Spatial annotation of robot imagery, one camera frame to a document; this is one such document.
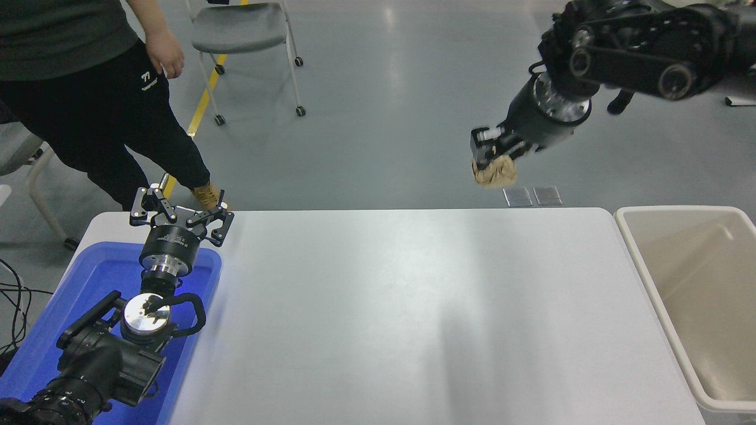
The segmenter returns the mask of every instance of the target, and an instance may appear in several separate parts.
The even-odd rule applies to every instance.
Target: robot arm
[[[472,169],[483,186],[513,184],[513,160],[572,135],[602,84],[621,89],[607,107],[613,115],[636,92],[669,101],[710,89],[756,95],[747,76],[756,62],[754,7],[653,12],[640,0],[573,0],[553,15],[538,51],[542,61],[530,67],[507,118],[471,132]]]
[[[147,220],[144,206],[156,209],[152,219]],[[85,425],[109,411],[111,399],[132,407],[141,402],[166,361],[160,353],[168,342],[205,324],[201,298],[176,296],[175,290],[191,273],[200,242],[220,247],[233,217],[221,202],[197,212],[172,206],[159,189],[140,189],[129,215],[131,225],[151,227],[139,258],[144,268],[140,294],[126,300],[114,290],[71,324],[57,341],[63,350],[60,374],[29,402],[0,399],[0,425]],[[207,226],[215,220],[222,226],[208,236]],[[171,306],[184,302],[194,307],[197,323],[177,329]],[[116,325],[121,337],[112,333]]]

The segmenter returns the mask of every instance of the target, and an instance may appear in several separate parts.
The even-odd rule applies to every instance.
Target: gray chair
[[[41,138],[30,133],[21,123],[1,124],[0,175],[8,175],[24,165],[31,165],[32,168],[26,178],[29,197],[32,198],[32,202],[63,245],[69,250],[75,250],[79,242],[66,235],[47,202],[42,199],[37,190],[37,176],[55,155],[51,148],[43,150],[43,143]]]
[[[192,13],[189,0],[186,0],[186,3]],[[200,68],[205,76],[207,92],[215,111],[215,124],[222,126],[226,121],[218,111],[215,96],[210,88],[209,76],[203,62],[205,53],[212,58],[218,75],[223,75],[225,68],[222,64],[218,64],[214,54],[251,53],[282,44],[286,45],[296,99],[295,112],[297,116],[304,116],[307,113],[299,99],[299,87],[294,74],[294,65],[301,67],[304,61],[296,51],[285,0],[203,8],[192,21],[194,22],[192,45],[200,53]]]

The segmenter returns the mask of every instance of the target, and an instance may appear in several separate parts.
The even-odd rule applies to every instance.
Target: brown boot
[[[211,181],[208,181],[207,185],[190,189],[190,191],[191,194],[194,195],[194,198],[202,204],[202,208],[205,210],[212,209],[218,205],[218,199],[221,196],[220,189],[218,189]]]

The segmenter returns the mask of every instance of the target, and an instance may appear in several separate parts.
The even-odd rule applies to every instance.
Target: gray floor
[[[184,75],[171,83],[187,126],[202,77],[185,8],[161,5],[187,55]],[[289,0],[289,7],[305,59],[297,78],[307,116],[294,114],[283,47],[235,55],[215,90],[228,123],[216,127],[208,112],[195,138],[233,208],[507,206],[501,191],[474,182],[469,131],[506,116],[564,2]],[[756,108],[725,107],[713,93],[676,104],[637,96],[615,117],[605,111],[615,95],[604,89],[594,98],[592,117],[572,139],[519,160],[518,185],[555,185],[567,207],[729,205],[756,219]],[[157,181],[162,172],[142,163]],[[52,290],[71,254],[26,196],[25,177],[21,169],[2,178],[14,192],[0,207],[0,258],[27,286]],[[98,213],[117,210],[57,159],[40,182],[74,237]],[[191,202],[185,189],[173,199]],[[10,313],[0,302],[0,341],[8,339]]]

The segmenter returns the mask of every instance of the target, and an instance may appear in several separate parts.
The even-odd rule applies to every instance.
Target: blue bin
[[[120,291],[124,299],[139,294],[142,267],[138,259],[141,249],[141,244],[100,242],[76,257],[8,369],[0,377],[0,398],[14,397],[28,402],[58,375],[57,360],[63,352],[55,347],[55,343],[68,326],[112,290]],[[209,311],[220,271],[220,256],[215,251],[200,249],[193,271],[182,279],[183,285],[176,293],[199,295]],[[194,324],[194,310],[190,304],[173,307],[171,319],[178,323],[180,329],[190,327]],[[173,339],[162,351],[166,363],[157,376],[160,390],[154,398],[145,399],[136,408],[113,401],[113,410],[97,416],[94,424],[167,423],[196,341],[197,335]]]

